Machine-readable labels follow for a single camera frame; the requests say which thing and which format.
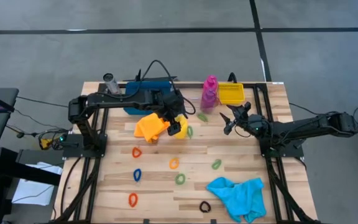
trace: floor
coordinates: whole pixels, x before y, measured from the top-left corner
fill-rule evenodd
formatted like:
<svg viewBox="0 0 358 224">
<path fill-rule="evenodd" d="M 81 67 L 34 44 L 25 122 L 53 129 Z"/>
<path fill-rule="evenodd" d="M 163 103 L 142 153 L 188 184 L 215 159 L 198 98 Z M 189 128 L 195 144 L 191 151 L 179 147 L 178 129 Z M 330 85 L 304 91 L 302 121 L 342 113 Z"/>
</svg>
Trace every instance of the floor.
<svg viewBox="0 0 358 224">
<path fill-rule="evenodd" d="M 250 2 L 254 1 L 0 0 L 0 30 L 247 28 L 254 27 Z M 356 0 L 255 2 L 261 28 L 358 27 Z M 274 82 L 285 82 L 292 103 L 321 113 L 352 113 L 358 106 L 358 32 L 326 31 L 262 32 L 264 67 L 255 32 L 0 32 L 0 87 L 16 87 L 20 96 L 67 104 L 78 96 L 84 81 L 101 80 L 107 72 L 120 80 L 132 78 L 157 58 L 180 80 L 203 81 L 209 74 L 225 80 L 230 72 L 242 81 L 271 77 Z M 164 74 L 155 67 L 149 75 Z M 16 108 L 44 123 L 70 127 L 64 108 L 22 100 Z M 295 119 L 311 116 L 298 108 L 292 112 Z M 15 113 L 9 123 L 28 132 L 45 129 Z M 16 151 L 37 149 L 34 138 L 17 139 L 10 130 L 4 132 L 0 145 Z M 309 139 L 304 151 L 319 219 L 358 223 L 358 135 Z M 30 152 L 23 158 L 23 162 L 39 160 L 59 163 L 61 155 Z M 47 222 L 51 212 L 51 207 L 15 205 L 6 220 Z"/>
</svg>

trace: blue towel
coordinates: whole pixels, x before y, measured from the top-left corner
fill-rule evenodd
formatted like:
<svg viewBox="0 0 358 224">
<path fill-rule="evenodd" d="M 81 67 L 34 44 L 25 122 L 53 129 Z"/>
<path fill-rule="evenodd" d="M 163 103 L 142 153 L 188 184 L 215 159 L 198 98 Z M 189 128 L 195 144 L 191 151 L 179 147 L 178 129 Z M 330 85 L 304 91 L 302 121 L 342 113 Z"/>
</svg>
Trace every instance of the blue towel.
<svg viewBox="0 0 358 224">
<path fill-rule="evenodd" d="M 207 190 L 222 200 L 230 217 L 238 223 L 241 222 L 241 215 L 249 223 L 266 215 L 263 187 L 260 178 L 235 184 L 224 177 L 219 177 L 206 186 Z"/>
</svg>

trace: orange rubber band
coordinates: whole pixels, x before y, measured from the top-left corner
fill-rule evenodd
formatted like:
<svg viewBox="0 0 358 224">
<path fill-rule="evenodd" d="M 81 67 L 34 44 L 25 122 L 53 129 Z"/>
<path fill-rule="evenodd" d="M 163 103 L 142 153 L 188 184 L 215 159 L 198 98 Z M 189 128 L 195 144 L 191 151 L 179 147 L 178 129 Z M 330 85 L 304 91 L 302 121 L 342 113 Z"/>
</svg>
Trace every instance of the orange rubber band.
<svg viewBox="0 0 358 224">
<path fill-rule="evenodd" d="M 132 156 L 134 158 L 138 158 L 140 155 L 142 155 L 142 151 L 138 147 L 134 147 L 134 149 L 132 150 Z"/>
<path fill-rule="evenodd" d="M 171 161 L 169 161 L 169 168 L 176 169 L 179 166 L 179 159 L 173 158 Z"/>
<path fill-rule="evenodd" d="M 135 202 L 134 203 L 132 203 L 132 197 L 135 197 Z M 129 195 L 128 203 L 129 203 L 129 206 L 131 206 L 132 208 L 136 206 L 136 204 L 137 204 L 137 194 L 136 193 L 131 193 Z"/>
</svg>

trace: blue rubber band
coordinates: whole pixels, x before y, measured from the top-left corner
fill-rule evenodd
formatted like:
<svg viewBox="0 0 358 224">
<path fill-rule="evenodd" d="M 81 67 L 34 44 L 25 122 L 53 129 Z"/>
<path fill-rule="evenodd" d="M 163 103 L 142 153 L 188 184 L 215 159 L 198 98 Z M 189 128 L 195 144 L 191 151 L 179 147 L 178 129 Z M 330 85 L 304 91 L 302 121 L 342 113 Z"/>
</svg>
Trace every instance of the blue rubber band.
<svg viewBox="0 0 358 224">
<path fill-rule="evenodd" d="M 142 177 L 142 171 L 140 169 L 136 169 L 134 172 L 134 180 L 136 182 L 138 182 L 140 180 L 140 177 Z"/>
</svg>

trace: wooden table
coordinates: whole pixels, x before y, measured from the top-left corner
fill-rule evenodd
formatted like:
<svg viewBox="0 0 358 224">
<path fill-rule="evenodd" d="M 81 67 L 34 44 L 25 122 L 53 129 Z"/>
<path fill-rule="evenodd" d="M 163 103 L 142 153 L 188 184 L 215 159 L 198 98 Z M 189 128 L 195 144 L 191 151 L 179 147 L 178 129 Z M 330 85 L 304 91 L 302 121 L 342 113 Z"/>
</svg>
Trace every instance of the wooden table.
<svg viewBox="0 0 358 224">
<path fill-rule="evenodd" d="M 98 82 L 86 82 L 82 94 L 96 92 L 98 85 Z M 267 86 L 274 119 L 291 121 L 284 85 L 267 83 Z M 244 90 L 246 100 L 252 104 L 249 113 L 257 113 L 253 91 L 248 88 Z M 197 109 L 200 107 L 201 91 L 200 88 L 181 89 Z M 260 99 L 263 108 L 262 93 Z M 234 131 L 228 136 L 224 135 L 224 121 L 219 112 L 233 119 L 231 111 L 221 105 L 208 115 L 208 123 L 200 121 L 196 115 L 189 115 L 188 122 L 194 132 L 192 139 L 177 140 L 164 132 L 157 144 L 148 144 L 143 138 L 134 137 L 135 124 L 140 116 L 130 116 L 122 108 L 110 109 L 106 129 L 108 146 L 105 157 L 101 159 L 92 223 L 142 223 L 145 218 L 150 219 L 151 223 L 209 223 L 211 219 L 217 219 L 218 223 L 234 223 L 221 201 L 206 190 L 206 185 L 217 177 L 226 177 L 235 182 L 260 177 L 265 185 L 262 193 L 267 214 L 254 223 L 275 223 L 269 178 L 258 140 L 252 136 L 242 138 Z M 136 159 L 132 157 L 134 146 L 143 152 Z M 180 165 L 171 170 L 169 161 L 174 157 L 179 158 Z M 216 159 L 221 159 L 222 165 L 218 170 L 213 170 L 211 164 Z M 60 214 L 64 181 L 75 160 L 68 159 L 63 168 L 55 201 L 57 216 Z M 78 192 L 83 161 L 81 159 L 77 164 L 68 181 L 65 208 Z M 293 158 L 283 158 L 283 163 L 290 193 L 307 215 L 317 218 L 305 168 Z M 142 170 L 142 178 L 140 183 L 135 183 L 133 172 L 138 168 Z M 183 185 L 175 184 L 175 176 L 179 173 L 186 175 Z M 128 204 L 128 196 L 132 192 L 139 196 L 134 208 Z M 282 195 L 278 195 L 282 217 L 286 219 Z M 87 200 L 88 193 L 84 197 L 81 218 L 85 218 Z M 210 213 L 199 211 L 199 205 L 204 200 L 212 206 Z"/>
</svg>

